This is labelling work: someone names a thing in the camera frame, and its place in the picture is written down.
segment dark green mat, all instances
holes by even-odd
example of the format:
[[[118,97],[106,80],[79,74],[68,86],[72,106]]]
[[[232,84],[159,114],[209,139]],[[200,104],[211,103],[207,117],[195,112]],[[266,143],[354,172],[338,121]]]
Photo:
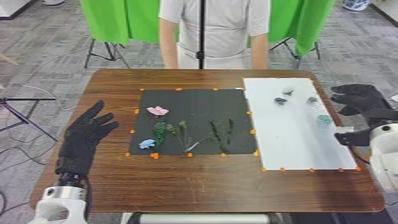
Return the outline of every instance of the dark green mat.
[[[170,112],[163,118],[154,118],[147,112],[147,107],[168,109]],[[241,90],[148,90],[141,93],[139,98],[139,113],[134,118],[134,134],[131,137],[131,154],[145,155],[152,149],[141,150],[138,144],[143,140],[154,138],[154,124],[163,119],[166,124],[177,126],[179,121],[187,124],[187,137],[191,143],[205,139],[211,133],[209,121],[218,124],[221,144],[227,154],[250,154],[255,151],[255,140],[250,135],[251,125],[246,115],[248,107]],[[228,119],[234,123],[230,144],[227,144]],[[182,154],[182,147],[177,138],[166,132],[164,142],[157,150],[161,155]],[[219,154],[218,141],[203,141],[195,149],[193,154],[209,155]]]

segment black glove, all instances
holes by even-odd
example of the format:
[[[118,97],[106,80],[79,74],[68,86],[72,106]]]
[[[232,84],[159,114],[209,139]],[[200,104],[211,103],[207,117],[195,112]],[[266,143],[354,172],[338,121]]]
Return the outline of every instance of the black glove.
[[[65,130],[63,144],[58,152],[56,174],[67,172],[84,177],[88,176],[97,143],[118,127],[116,122],[106,124],[113,119],[111,113],[93,118],[102,106],[102,101],[97,101]]]
[[[331,101],[344,104],[338,114],[351,116],[360,114],[369,127],[379,125],[385,120],[398,119],[398,113],[383,99],[381,93],[370,85],[344,85],[331,87],[331,91],[340,94],[331,95]]]

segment metal stand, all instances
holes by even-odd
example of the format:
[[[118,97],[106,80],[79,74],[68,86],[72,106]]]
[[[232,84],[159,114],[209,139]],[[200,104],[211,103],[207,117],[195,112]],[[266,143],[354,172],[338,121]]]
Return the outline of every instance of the metal stand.
[[[52,141],[56,142],[56,138],[49,135],[49,133],[42,130],[42,128],[38,127],[38,125],[29,121],[29,116],[31,116],[31,113],[33,113],[33,110],[35,110],[35,107],[36,107],[36,104],[40,101],[52,101],[54,99],[6,99],[6,98],[1,98],[0,99],[0,107],[3,107],[8,112],[12,113],[12,115],[15,116],[15,118],[19,119],[19,122],[12,125],[8,125],[6,127],[3,127],[0,129],[0,132],[8,130],[10,128],[13,128],[15,126],[22,125],[22,124],[28,124],[35,129],[36,131],[52,139]],[[24,116],[17,110],[13,109],[13,107],[8,105],[8,101],[33,101],[33,106],[28,110],[28,115]]]
[[[120,44],[113,44],[113,43],[108,43],[108,42],[104,42],[102,44],[104,44],[104,48],[106,48],[106,52],[108,52],[108,57],[104,57],[104,56],[100,56],[100,55],[97,55],[97,54],[92,53],[92,49],[93,49],[93,45],[95,45],[95,39],[92,39],[92,41],[90,41],[90,48],[88,48],[88,54],[86,54],[86,58],[84,58],[83,68],[86,69],[86,67],[88,67],[90,56],[95,56],[95,57],[102,58],[108,61],[116,61],[120,59],[125,67],[129,68],[127,63],[125,63],[125,60],[123,60],[122,55],[120,55],[120,52],[116,50],[116,45],[122,48],[123,48],[123,46]]]
[[[198,21],[198,51],[195,58],[198,59],[198,69],[203,69],[205,0],[200,0]]]
[[[273,51],[280,45],[285,46],[287,48],[287,51],[289,51],[289,54],[291,54],[291,57],[294,58],[296,60],[296,69],[299,69],[299,64],[301,64],[301,56],[298,56],[292,52],[292,49],[289,48],[289,45],[287,45],[287,41],[291,40],[292,37],[289,37],[287,39],[283,39],[283,41],[271,47],[269,51]],[[319,45],[317,45],[317,42],[314,42],[314,48],[310,51],[315,51],[315,56],[317,56],[317,60],[319,60]]]

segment orange clip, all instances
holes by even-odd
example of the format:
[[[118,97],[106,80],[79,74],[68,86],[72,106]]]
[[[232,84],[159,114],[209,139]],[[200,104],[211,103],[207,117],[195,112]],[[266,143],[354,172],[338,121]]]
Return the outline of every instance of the orange clip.
[[[152,153],[148,154],[148,157],[150,157],[154,160],[157,160],[157,158],[159,158],[159,154],[157,154],[157,152],[152,152]]]
[[[152,159],[154,159],[154,160],[159,159],[159,154],[157,154],[157,152],[152,153]]]
[[[259,150],[255,150],[255,152],[251,153],[253,156],[259,156]]]

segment pole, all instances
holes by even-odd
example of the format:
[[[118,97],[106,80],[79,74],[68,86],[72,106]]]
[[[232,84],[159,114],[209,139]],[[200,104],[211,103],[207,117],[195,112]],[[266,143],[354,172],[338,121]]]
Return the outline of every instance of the pole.
[[[203,69],[205,0],[200,0],[198,10],[198,52],[195,58],[198,59],[198,69]]]

